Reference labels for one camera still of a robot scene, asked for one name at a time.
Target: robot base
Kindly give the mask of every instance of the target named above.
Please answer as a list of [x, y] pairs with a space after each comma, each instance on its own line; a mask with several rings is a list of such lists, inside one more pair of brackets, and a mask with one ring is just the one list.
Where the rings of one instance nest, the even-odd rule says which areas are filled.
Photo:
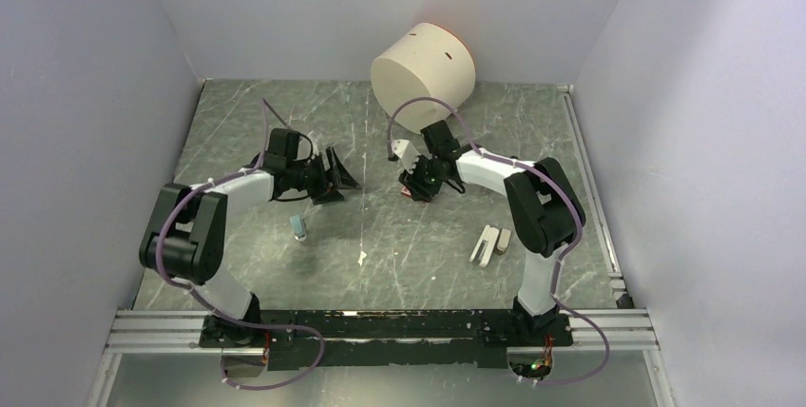
[[[529, 329], [516, 309], [458, 310], [262, 310], [266, 324], [302, 324], [316, 328], [327, 340], [320, 366], [385, 366], [389, 364], [475, 363], [480, 368], [513, 368], [508, 347], [573, 344], [567, 315], [556, 314], [539, 328]], [[222, 320], [208, 316], [201, 331], [202, 348], [243, 347], [227, 337]], [[269, 340], [267, 370], [305, 367], [319, 344], [303, 333], [258, 332], [249, 347]]]

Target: gray object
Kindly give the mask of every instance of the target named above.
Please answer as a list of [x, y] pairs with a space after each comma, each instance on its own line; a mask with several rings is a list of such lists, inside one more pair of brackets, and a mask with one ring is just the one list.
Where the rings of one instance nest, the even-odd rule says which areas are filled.
[[[610, 337], [613, 353], [607, 370], [573, 389], [533, 387], [518, 383], [507, 370], [477, 369], [472, 365], [323, 367], [281, 392], [247, 394], [221, 384], [221, 350], [196, 345], [205, 312], [120, 311], [112, 324], [96, 386], [106, 387], [108, 405], [264, 405], [284, 396], [287, 405], [528, 405], [671, 406], [656, 404], [663, 366], [652, 322], [645, 310], [580, 310]], [[555, 348], [557, 378], [579, 374], [602, 357], [602, 341], [589, 324], [571, 318], [576, 344]], [[511, 349], [534, 354], [539, 347]], [[230, 348], [228, 358], [254, 359], [261, 348]], [[287, 378], [287, 373], [263, 373], [250, 383]]]
[[506, 228], [501, 230], [501, 234], [498, 236], [498, 242], [495, 243], [495, 253], [497, 255], [504, 255], [507, 253], [507, 249], [509, 248], [509, 239], [511, 237], [511, 231]]
[[492, 251], [498, 241], [498, 233], [498, 228], [490, 225], [484, 227], [476, 246], [473, 248], [473, 253], [470, 255], [470, 262], [478, 264], [479, 267], [487, 267], [489, 259], [492, 257]]
[[305, 241], [308, 239], [308, 231], [305, 229], [305, 221], [301, 215], [291, 217], [291, 229], [294, 231], [294, 238], [297, 241]]

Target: white cylindrical container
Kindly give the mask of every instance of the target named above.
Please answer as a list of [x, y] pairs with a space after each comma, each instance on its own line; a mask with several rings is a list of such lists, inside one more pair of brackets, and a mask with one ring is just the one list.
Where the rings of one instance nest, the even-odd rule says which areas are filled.
[[[470, 51], [453, 33], [434, 24], [418, 24], [373, 60], [370, 76], [375, 98], [392, 115], [418, 96], [459, 107], [473, 92], [476, 68]], [[394, 120], [418, 133], [449, 115], [437, 103], [421, 101], [403, 109]]]

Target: white enclosure wall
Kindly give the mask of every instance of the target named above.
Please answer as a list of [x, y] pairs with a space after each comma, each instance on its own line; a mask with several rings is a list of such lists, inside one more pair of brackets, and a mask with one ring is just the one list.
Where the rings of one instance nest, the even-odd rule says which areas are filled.
[[0, 17], [0, 405], [84, 405], [199, 89], [157, 0]]
[[575, 104], [679, 405], [804, 405], [806, 0], [621, 0]]
[[203, 77], [367, 80], [421, 21], [460, 35], [482, 81], [570, 83], [618, 0], [160, 0]]

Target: green marble surface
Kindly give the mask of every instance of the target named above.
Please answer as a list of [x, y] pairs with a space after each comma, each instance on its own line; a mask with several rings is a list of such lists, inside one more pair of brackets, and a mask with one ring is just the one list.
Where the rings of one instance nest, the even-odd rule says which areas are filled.
[[[386, 158], [388, 117], [369, 82], [207, 81], [176, 182], [202, 182], [248, 163], [263, 136], [261, 97], [295, 129], [322, 146], [334, 145], [363, 184], [362, 190], [346, 192], [344, 203], [265, 203], [228, 222], [224, 264], [259, 296], [262, 307], [511, 306], [523, 276], [523, 245], [513, 238], [507, 254], [494, 257], [486, 268], [468, 262], [485, 224], [512, 229], [506, 198], [475, 186], [465, 195], [444, 187], [429, 204], [402, 197], [400, 166]], [[495, 153], [559, 160], [586, 214], [592, 215], [580, 152], [554, 86], [478, 84], [460, 113], [476, 142]], [[460, 135], [456, 120], [449, 119], [449, 125]], [[393, 134], [426, 151], [422, 140], [403, 128], [396, 126]], [[289, 218], [295, 214], [304, 216], [306, 242], [292, 236]], [[582, 242], [567, 258], [559, 295], [573, 307], [615, 306], [597, 231], [588, 218]], [[146, 271], [135, 308], [197, 306]]]

